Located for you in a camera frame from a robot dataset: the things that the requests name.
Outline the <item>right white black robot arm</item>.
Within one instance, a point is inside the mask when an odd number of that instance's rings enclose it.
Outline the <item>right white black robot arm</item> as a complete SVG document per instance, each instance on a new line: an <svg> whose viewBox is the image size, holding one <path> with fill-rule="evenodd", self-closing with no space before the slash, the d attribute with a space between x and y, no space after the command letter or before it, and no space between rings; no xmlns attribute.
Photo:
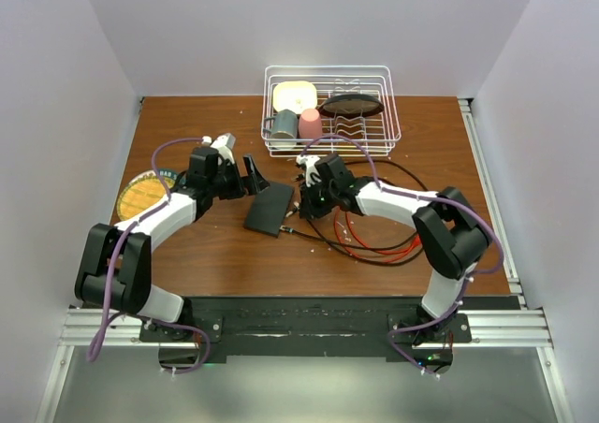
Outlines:
<svg viewBox="0 0 599 423"><path fill-rule="evenodd" d="M453 187L413 191L384 184L376 174L356 177L336 153L300 154L296 163L304 174L301 217L317 219L339 208L386 218L416 231L432 273L413 329L427 341L439 341L450 330L448 317L460 305L480 258L499 242L492 228Z"/></svg>

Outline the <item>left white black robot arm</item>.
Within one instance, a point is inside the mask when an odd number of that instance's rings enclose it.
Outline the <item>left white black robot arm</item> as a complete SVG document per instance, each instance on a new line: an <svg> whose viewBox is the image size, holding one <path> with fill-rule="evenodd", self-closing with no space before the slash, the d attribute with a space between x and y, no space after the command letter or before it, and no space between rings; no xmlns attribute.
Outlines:
<svg viewBox="0 0 599 423"><path fill-rule="evenodd" d="M237 199L267 189L250 155L242 176L227 147L196 147L185 180L147 211L114 226L97 224L87 236L74 293L77 299L105 309L161 321L173 341L187 339L194 318L184 312L184 298L153 284L152 256L169 237L193 224L218 198Z"/></svg>

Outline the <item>black network switch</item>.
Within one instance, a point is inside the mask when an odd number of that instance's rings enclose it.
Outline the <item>black network switch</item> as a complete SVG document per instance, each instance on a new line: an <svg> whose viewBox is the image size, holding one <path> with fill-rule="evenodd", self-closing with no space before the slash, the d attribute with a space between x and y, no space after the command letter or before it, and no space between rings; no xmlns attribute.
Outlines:
<svg viewBox="0 0 599 423"><path fill-rule="evenodd" d="M293 195L293 186L272 182L268 188L256 195L243 227L277 238Z"/></svg>

